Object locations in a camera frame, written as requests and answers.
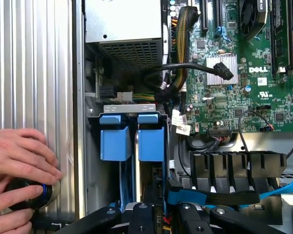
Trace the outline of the person's right hand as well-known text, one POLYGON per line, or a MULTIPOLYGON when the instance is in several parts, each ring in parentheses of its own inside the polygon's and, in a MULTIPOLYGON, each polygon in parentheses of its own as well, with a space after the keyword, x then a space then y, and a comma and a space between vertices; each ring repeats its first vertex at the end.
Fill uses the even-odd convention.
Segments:
MULTIPOLYGON (((36 198, 42 194, 43 188, 32 185, 5 192, 9 180, 0 182, 0 212, 19 202, 36 198)), ((28 234, 31 231, 33 216, 32 209, 18 210, 7 214, 0 214, 0 234, 28 234)))

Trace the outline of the person's left hand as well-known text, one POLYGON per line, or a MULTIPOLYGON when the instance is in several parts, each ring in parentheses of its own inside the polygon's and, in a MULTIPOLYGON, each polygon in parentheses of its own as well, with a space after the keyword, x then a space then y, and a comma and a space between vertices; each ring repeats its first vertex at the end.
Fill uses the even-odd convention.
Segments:
POLYGON ((0 129, 0 180, 4 176, 55 184, 62 178, 55 153, 36 129, 0 129))

